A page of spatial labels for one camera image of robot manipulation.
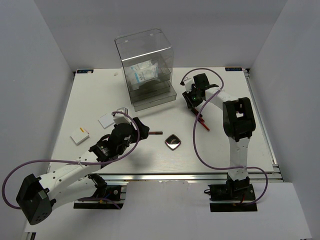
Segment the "red black lipstick pen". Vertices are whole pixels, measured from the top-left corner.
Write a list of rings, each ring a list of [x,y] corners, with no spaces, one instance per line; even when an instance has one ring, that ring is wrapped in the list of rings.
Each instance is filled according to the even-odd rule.
[[[192,108],[190,110],[196,117],[198,116],[199,114],[199,111],[195,108]],[[203,116],[200,114],[199,117],[198,117],[198,122],[209,132],[210,129],[207,127],[207,125],[205,124],[205,120],[203,119]]]

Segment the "cotton pad packet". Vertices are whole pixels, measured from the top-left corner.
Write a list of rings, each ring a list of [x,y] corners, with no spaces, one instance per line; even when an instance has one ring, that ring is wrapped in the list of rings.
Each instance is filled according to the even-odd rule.
[[[132,86],[138,87],[146,82],[155,80],[158,77],[158,69],[152,68],[147,70],[134,71],[128,75]]]
[[[137,64],[134,64],[132,66],[129,67],[129,69],[131,71],[137,72],[137,71],[141,71],[141,70],[149,70],[151,68],[157,68],[158,67],[158,63],[155,62],[153,63],[152,60],[147,60],[147,61],[143,61]]]

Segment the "clear acrylic drawer organizer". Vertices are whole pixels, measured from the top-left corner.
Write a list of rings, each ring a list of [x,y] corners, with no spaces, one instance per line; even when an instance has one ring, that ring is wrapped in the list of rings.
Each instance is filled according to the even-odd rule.
[[[115,38],[130,102],[138,112],[172,102],[174,51],[160,28]]]

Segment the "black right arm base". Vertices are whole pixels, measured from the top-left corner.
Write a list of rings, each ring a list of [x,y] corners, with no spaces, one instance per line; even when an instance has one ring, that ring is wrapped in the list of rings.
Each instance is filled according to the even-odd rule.
[[[209,196],[209,206],[212,213],[236,213],[236,212],[257,212],[256,203],[249,204],[256,200],[253,185],[250,184],[246,190],[241,190],[234,196],[228,192],[225,184],[211,184],[203,191]]]

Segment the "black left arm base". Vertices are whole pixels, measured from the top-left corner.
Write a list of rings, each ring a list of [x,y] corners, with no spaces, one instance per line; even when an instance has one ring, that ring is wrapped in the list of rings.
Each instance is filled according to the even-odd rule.
[[[124,205],[124,186],[107,183],[99,174],[87,175],[85,179],[93,183],[93,195],[77,200],[74,209],[121,210]]]

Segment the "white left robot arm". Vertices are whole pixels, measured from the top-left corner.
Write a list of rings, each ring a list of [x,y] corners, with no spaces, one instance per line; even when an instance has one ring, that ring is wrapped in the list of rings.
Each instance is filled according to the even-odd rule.
[[[149,136],[150,128],[138,117],[117,120],[112,132],[102,136],[76,164],[66,164],[36,177],[26,176],[16,202],[30,225],[44,221],[53,210],[80,199],[100,201],[113,192],[97,171],[115,162],[125,150]]]

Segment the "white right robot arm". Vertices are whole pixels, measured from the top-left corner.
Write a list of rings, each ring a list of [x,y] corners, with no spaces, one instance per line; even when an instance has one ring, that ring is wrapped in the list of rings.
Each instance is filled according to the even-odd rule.
[[[204,73],[192,79],[183,79],[180,85],[185,87],[182,96],[190,110],[201,103],[211,103],[222,110],[223,130],[228,137],[230,149],[225,192],[229,198],[236,200],[250,186],[247,170],[248,147],[256,129],[251,100],[248,97],[232,96],[217,84],[210,84]]]

